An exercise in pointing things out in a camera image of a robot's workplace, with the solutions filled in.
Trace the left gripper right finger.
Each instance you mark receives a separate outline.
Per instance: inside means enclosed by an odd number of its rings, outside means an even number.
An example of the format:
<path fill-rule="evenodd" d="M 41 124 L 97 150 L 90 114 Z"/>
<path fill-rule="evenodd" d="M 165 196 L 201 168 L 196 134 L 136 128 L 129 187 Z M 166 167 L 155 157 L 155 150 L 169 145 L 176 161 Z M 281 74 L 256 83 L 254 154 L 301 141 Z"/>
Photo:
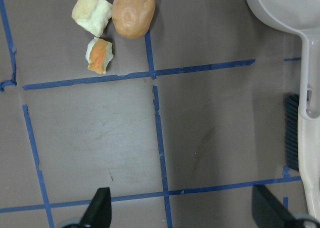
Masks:
<path fill-rule="evenodd" d="M 318 228 L 320 222 L 307 214 L 292 214 L 265 185 L 254 185 L 251 215 L 259 228 Z"/>

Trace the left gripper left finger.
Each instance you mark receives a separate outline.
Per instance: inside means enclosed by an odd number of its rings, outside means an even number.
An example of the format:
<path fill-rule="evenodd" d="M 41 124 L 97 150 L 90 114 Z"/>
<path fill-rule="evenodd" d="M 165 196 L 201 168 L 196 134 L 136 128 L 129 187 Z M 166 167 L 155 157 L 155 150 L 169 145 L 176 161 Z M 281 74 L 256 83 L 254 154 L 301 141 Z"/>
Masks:
<path fill-rule="evenodd" d="M 98 188 L 81 218 L 70 218 L 57 228 L 109 228 L 112 222 L 111 191 L 109 187 Z"/>

